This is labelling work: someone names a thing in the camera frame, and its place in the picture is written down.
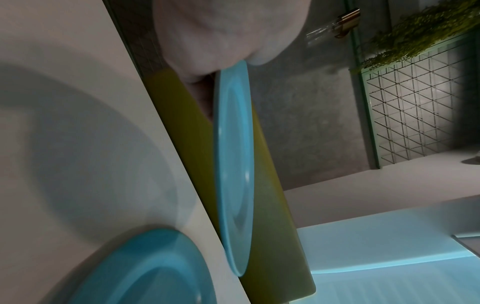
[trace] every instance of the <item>human hand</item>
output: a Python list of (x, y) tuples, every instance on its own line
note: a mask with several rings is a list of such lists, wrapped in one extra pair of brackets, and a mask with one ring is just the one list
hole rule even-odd
[(165, 61), (212, 120), (214, 72), (264, 64), (299, 34), (310, 0), (154, 0)]

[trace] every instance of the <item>white table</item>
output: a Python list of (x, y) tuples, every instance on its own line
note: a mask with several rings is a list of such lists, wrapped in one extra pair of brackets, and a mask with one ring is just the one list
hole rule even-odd
[(0, 303), (60, 298), (148, 224), (249, 303), (101, 0), (0, 4), (0, 140)]

